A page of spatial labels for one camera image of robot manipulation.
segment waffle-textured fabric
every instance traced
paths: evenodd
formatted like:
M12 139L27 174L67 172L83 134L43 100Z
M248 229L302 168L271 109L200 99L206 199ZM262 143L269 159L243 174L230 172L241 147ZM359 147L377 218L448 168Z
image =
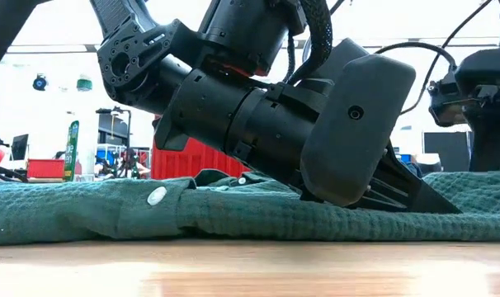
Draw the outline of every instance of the waffle-textured fabric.
M0 182L0 245L221 236L314 241L500 241L500 172L425 177L464 214L346 210L298 200L255 174L165 181ZM167 194L151 206L149 194Z

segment screw hole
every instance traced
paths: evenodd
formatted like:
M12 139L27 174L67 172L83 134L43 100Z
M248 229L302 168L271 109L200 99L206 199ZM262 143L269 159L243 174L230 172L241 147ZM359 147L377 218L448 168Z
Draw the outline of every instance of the screw hole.
M359 106L351 106L347 113L353 120L359 120L364 116L364 110Z

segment braided cable sleeve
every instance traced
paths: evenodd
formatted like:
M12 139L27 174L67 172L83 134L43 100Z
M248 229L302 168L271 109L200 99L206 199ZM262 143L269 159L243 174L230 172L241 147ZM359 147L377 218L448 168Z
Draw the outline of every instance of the braided cable sleeve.
M286 71L285 78L283 78L283 82L286 83L289 81L289 78L292 76L294 73L294 70L296 69L296 52L295 52L295 44L294 44L294 36L292 35L291 32L289 32L289 44L286 48L286 51L289 55L289 68Z
M290 85L305 78L325 63L333 49L333 24L327 2L325 0L301 0L300 2L307 17L312 44L307 61L289 78L287 83Z

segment wooden table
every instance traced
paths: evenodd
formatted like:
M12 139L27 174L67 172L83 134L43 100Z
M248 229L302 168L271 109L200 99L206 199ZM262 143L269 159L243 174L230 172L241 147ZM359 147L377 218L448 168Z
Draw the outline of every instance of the wooden table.
M500 296L499 244L0 247L0 296Z

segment cylindrical joint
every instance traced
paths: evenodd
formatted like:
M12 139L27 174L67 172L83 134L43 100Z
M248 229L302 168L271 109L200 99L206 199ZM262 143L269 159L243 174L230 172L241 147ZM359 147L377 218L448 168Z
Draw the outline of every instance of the cylindrical joint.
M151 91L147 91L148 95L142 97L133 106L142 111L162 115L169 105L173 93L190 71L191 68L180 60L171 55L166 57L160 61L158 76L147 77L142 83L142 86L148 87L151 82L150 85L155 87Z
M254 90L233 118L226 153L277 181L291 184L314 123Z
M249 74L267 75L288 32L288 11L266 0L217 0L201 25L205 39L220 45L219 62Z
M251 90L195 69L172 99L172 121L184 134L224 151L233 114Z

